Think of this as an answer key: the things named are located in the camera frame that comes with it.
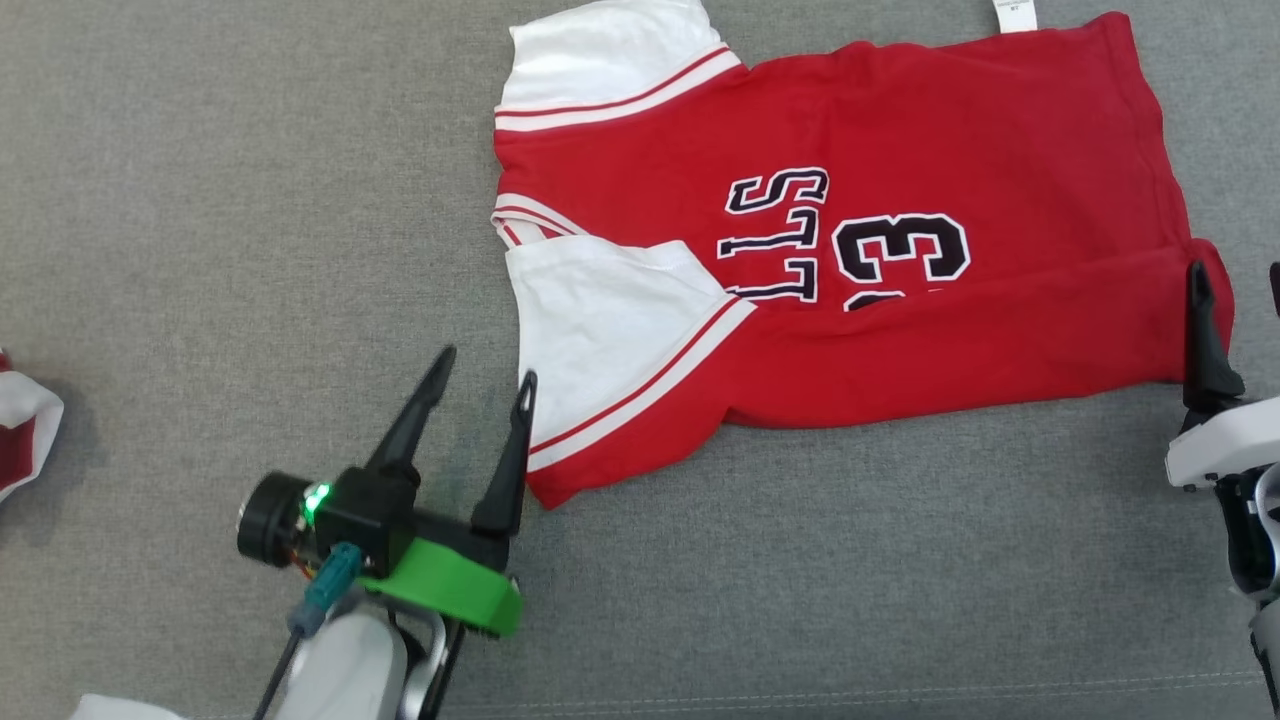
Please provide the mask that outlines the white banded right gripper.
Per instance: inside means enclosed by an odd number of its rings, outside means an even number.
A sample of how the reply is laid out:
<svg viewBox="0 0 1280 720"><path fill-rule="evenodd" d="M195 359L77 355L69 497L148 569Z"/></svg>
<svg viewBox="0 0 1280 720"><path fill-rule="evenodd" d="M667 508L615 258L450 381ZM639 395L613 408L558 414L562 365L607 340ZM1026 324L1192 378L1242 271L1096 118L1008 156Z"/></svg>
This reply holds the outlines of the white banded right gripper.
<svg viewBox="0 0 1280 720"><path fill-rule="evenodd" d="M1280 316L1280 263L1270 266L1274 309ZM1215 322L1215 295L1202 261L1187 274L1185 375L1181 430L1167 450L1170 486L1210 487L1216 480L1280 462L1280 396L1245 400Z"/></svg>

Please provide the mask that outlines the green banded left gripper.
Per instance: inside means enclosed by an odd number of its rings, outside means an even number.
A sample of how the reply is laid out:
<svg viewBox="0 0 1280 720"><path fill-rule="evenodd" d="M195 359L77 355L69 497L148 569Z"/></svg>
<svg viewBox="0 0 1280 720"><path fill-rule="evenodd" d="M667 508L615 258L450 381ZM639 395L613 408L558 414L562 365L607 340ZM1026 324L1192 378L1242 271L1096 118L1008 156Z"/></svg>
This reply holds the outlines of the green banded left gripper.
<svg viewBox="0 0 1280 720"><path fill-rule="evenodd" d="M413 457L430 418L442 401L457 357L447 345L406 400L365 469L398 478L413 488L421 474ZM526 370L509 414L509 433L485 495L470 524L416 509L416 537L393 574L376 579L364 574L364 559L352 544L338 544L328 557L315 546L314 514L329 491L284 473L270 473L244 501L237 523L237 548L247 559L274 568L297 566L312 582L306 591L297 626L310 634L319 614L360 588L399 612L435 612L461 626L494 637L512 634L524 600L506 575L511 537L524 515L526 477L538 400L538 374Z"/></svg>

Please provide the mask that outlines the red jersey with white sleeves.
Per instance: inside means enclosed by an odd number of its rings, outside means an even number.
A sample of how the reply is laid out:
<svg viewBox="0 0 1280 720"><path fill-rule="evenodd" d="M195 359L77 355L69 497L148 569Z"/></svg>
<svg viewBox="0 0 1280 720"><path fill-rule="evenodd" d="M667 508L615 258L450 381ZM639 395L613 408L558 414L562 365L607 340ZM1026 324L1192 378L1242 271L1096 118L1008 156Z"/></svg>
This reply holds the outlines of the red jersey with white sleeves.
<svg viewBox="0 0 1280 720"><path fill-rule="evenodd" d="M701 0L509 31L492 224L547 509L723 424L859 427L1187 378L1192 232L1132 23L745 65Z"/></svg>

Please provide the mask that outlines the red garment with white trim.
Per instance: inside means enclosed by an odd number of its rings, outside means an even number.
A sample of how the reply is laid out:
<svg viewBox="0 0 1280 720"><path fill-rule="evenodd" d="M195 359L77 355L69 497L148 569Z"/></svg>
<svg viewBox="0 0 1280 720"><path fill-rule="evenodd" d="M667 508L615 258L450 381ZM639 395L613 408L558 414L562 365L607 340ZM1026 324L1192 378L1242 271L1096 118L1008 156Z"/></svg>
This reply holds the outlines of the red garment with white trim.
<svg viewBox="0 0 1280 720"><path fill-rule="evenodd" d="M65 404L0 348L0 503L44 470Z"/></svg>

